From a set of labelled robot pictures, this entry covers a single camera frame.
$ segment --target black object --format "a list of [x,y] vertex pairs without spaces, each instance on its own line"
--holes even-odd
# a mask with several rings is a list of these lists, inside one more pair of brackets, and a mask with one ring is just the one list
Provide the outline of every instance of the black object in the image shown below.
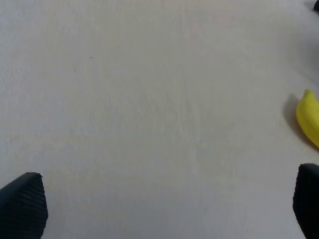
[[316,1],[315,6],[314,6],[315,11],[319,11],[319,0]]
[[47,218],[39,173],[25,173],[0,190],[0,239],[39,239]]
[[293,209],[307,239],[319,238],[319,166],[313,163],[299,166]]

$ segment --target yellow banana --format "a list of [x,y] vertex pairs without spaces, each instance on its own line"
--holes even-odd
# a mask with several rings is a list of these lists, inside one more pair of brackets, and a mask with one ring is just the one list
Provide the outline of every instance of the yellow banana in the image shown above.
[[297,105],[296,116],[305,135],[319,147],[319,102],[311,90],[305,90]]

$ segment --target textured rubber pad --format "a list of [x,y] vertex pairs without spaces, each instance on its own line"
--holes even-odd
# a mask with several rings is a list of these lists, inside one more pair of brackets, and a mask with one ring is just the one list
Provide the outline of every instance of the textured rubber pad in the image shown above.
[[299,167],[293,209],[307,239],[319,238],[319,166],[307,163]]
[[39,239],[47,218],[39,173],[25,173],[0,190],[0,239]]

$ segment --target banana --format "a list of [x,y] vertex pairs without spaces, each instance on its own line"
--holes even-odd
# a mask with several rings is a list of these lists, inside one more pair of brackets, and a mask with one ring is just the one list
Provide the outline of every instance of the banana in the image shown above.
[[319,102],[311,90],[305,90],[297,105],[296,116],[305,135],[319,147]]

